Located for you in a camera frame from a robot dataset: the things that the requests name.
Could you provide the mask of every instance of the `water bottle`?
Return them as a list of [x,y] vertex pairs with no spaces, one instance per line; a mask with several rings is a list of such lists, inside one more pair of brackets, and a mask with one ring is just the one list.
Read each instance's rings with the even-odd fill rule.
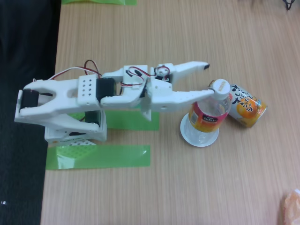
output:
[[193,103],[181,122],[182,136],[193,146],[213,144],[218,137],[219,127],[230,111],[230,84],[218,79],[210,84],[210,88],[214,90],[214,94]]

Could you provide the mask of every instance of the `black wire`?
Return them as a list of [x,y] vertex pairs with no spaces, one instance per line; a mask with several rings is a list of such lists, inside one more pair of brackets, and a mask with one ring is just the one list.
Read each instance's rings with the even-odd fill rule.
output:
[[291,0],[290,3],[288,3],[286,0],[282,0],[282,1],[285,3],[286,10],[290,10],[292,4],[295,2],[295,0]]

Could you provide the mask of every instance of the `wooden desk surface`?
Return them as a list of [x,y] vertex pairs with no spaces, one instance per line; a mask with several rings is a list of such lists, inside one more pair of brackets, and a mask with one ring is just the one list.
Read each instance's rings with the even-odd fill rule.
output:
[[203,60],[210,68],[176,90],[224,78],[269,108],[251,129],[227,119],[204,149],[179,135],[188,109],[162,113],[157,132],[110,130],[107,143],[152,143],[151,166],[46,171],[41,224],[282,224],[282,200],[300,188],[299,37],[299,5],[286,12],[279,0],[63,5],[56,71]]

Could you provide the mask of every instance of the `white robotic arm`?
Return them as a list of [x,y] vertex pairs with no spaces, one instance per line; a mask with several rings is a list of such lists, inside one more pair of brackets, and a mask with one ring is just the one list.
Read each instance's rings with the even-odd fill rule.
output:
[[[68,144],[74,140],[106,140],[107,127],[104,109],[133,108],[141,105],[145,118],[151,110],[174,111],[214,94],[213,90],[190,92],[173,91],[173,83],[186,75],[209,67],[205,62],[171,63],[148,66],[124,66],[118,71],[84,75],[65,81],[36,81],[19,91],[15,121],[46,127],[49,143]],[[116,83],[122,94],[116,95]],[[85,122],[73,119],[68,113],[85,112]]]

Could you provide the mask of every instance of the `green tape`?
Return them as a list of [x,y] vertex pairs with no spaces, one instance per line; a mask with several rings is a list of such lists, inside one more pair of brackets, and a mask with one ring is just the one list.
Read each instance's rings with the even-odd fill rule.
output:
[[47,151],[46,170],[150,166],[149,145],[59,146]]
[[[159,130],[159,112],[152,112],[151,121],[146,120],[140,111],[106,110],[107,127],[123,130]],[[70,114],[80,120],[84,113]]]
[[62,4],[67,4],[70,2],[77,2],[77,1],[93,1],[96,3],[104,3],[104,4],[118,4],[118,5],[136,5],[137,0],[62,0]]

